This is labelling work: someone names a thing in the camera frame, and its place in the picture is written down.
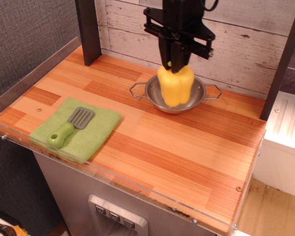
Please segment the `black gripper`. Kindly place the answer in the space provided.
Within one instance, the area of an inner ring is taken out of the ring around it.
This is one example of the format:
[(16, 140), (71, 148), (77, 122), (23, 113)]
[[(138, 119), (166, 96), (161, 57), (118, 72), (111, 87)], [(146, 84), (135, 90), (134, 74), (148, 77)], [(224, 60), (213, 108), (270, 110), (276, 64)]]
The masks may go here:
[(189, 63), (191, 53), (211, 57), (215, 34), (202, 22), (207, 8), (204, 0), (164, 0), (162, 8), (147, 7), (145, 31), (158, 37), (162, 65), (178, 73)]

